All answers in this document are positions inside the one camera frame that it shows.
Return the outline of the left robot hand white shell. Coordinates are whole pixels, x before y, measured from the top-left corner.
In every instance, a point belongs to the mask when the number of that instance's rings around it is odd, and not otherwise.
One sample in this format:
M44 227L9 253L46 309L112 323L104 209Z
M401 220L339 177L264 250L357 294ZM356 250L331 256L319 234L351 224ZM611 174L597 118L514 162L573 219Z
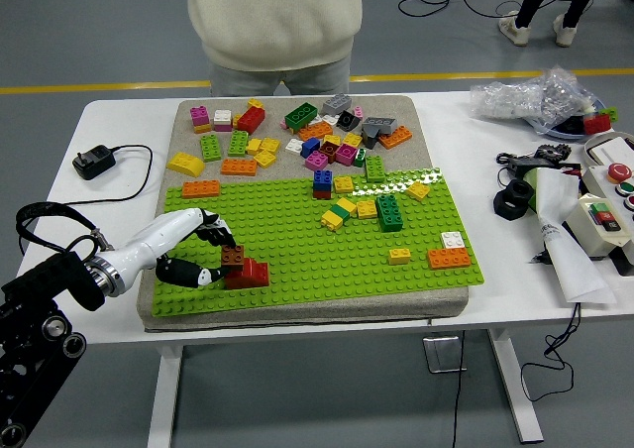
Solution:
M111 297L130 289L143 270L154 269L159 280L184 287L205 286L227 275L227 269L207 269L167 254L192 234L213 246L236 246L218 214L188 208L157 217L122 248L100 251L85 266L102 292Z

